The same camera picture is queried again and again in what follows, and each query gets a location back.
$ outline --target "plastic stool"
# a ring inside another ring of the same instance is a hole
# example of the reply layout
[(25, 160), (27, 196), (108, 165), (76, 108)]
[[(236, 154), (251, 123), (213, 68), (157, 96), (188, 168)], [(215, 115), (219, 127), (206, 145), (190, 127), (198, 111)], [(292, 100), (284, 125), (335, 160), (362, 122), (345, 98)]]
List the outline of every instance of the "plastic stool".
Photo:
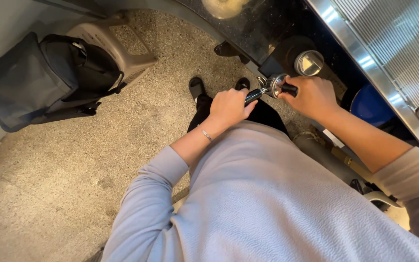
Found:
[[(127, 25), (135, 37), (140, 41), (147, 51), (146, 55), (129, 54), (125, 46), (119, 42), (119, 39), (117, 39), (114, 33), (109, 29), (109, 27), (112, 26), (123, 25)], [(87, 43), (94, 44), (106, 50), (113, 57), (119, 69), (124, 72), (124, 79), (131, 76), (131, 74), (144, 70), (143, 73), (138, 75), (128, 85), (132, 85), (142, 78), (148, 72), (149, 67), (158, 62), (154, 55), (150, 52), (148, 46), (132, 29), (128, 18), (108, 18), (89, 23), (82, 23), (72, 28), (67, 35), (84, 39)]]

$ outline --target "black shoe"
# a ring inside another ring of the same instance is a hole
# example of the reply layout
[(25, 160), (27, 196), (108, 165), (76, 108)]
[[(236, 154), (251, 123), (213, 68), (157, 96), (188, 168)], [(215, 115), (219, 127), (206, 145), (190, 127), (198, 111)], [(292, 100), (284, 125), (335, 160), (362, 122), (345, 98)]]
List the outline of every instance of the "black shoe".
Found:
[(200, 77), (194, 77), (189, 81), (189, 90), (192, 94), (192, 98), (196, 103), (196, 98), (203, 94), (206, 95), (205, 86), (203, 85), (203, 80)]
[(237, 91), (241, 91), (244, 88), (250, 90), (250, 80), (248, 80), (246, 77), (239, 79), (236, 83), (236, 86), (234, 87), (234, 89)]

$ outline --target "black backpack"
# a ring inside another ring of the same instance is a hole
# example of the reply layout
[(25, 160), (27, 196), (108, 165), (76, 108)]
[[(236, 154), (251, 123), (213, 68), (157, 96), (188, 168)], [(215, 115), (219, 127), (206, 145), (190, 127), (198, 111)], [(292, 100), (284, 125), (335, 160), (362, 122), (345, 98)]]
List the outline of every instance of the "black backpack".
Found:
[(56, 34), (38, 44), (31, 32), (0, 57), (0, 126), (16, 132), (29, 124), (94, 116), (101, 98), (126, 85), (123, 76), (98, 46)]

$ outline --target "white wall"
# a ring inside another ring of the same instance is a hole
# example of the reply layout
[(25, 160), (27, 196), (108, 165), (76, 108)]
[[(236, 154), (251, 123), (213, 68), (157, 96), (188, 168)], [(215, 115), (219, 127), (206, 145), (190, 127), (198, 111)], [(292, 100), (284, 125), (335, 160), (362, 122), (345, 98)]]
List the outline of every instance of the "white wall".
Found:
[[(74, 25), (91, 18), (32, 0), (0, 0), (0, 56), (34, 31), (39, 38), (46, 34), (64, 34)], [(0, 128), (0, 139), (4, 136)]]

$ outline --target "left hand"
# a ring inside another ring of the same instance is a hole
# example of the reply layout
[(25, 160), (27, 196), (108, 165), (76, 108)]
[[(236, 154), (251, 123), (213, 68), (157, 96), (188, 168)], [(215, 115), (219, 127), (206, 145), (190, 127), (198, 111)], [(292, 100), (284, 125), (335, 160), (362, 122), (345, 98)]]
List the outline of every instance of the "left hand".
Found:
[(245, 98), (248, 92), (247, 88), (241, 91), (232, 88), (217, 93), (211, 104), (208, 118), (224, 128), (229, 128), (246, 119), (258, 102), (258, 100), (255, 100), (245, 107)]

